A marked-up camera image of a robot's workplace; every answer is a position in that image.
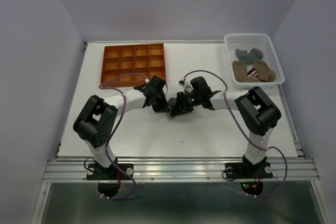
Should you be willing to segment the grey sock pair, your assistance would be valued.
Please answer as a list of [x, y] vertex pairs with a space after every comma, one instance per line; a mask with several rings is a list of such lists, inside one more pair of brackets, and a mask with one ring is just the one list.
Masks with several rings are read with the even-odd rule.
[[238, 60], [244, 62], [246, 65], [253, 65], [255, 61], [262, 60], [264, 54], [257, 48], [253, 48], [250, 51], [248, 50], [235, 50], [235, 54]]

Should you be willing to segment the dark grey sock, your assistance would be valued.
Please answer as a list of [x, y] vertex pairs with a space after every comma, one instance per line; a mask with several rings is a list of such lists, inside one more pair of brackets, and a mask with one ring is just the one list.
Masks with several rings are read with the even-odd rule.
[[173, 110], [173, 108], [175, 107], [176, 105], [176, 98], [170, 98], [168, 101], [168, 108], [169, 108], [169, 111], [171, 112]]

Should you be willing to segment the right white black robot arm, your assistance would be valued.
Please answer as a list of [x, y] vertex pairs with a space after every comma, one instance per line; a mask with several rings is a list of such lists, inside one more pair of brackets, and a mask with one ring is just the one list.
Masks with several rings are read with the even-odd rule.
[[253, 87], [240, 94], [228, 94], [222, 90], [211, 90], [203, 77], [196, 77], [189, 87], [177, 93], [176, 98], [170, 98], [168, 105], [172, 117], [191, 113], [196, 106], [212, 111], [228, 110], [230, 114], [238, 111], [249, 130], [243, 135], [248, 144], [240, 163], [226, 164], [226, 177], [234, 180], [266, 174], [268, 141], [281, 112], [261, 87]]

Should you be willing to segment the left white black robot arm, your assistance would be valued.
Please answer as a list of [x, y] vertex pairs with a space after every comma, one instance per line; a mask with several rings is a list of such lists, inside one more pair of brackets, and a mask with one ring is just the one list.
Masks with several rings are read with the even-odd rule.
[[90, 178], [113, 179], [121, 172], [118, 158], [113, 154], [109, 142], [127, 112], [147, 106], [156, 113], [168, 111], [164, 86], [166, 81], [154, 75], [150, 80], [145, 79], [145, 84], [125, 93], [114, 88], [119, 95], [109, 98], [92, 95], [87, 100], [74, 122], [73, 130], [93, 155], [94, 166], [87, 168], [91, 173]]

